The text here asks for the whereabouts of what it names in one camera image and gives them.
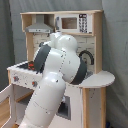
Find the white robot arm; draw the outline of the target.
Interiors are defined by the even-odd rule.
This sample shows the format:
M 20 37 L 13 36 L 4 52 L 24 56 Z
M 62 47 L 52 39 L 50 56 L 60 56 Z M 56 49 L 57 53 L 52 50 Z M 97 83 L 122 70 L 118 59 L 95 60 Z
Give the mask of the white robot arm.
M 87 73 L 86 63 L 77 56 L 77 40 L 71 35 L 51 34 L 51 40 L 38 48 L 34 68 L 42 74 L 18 128 L 48 128 L 56 114 L 66 84 L 80 84 Z

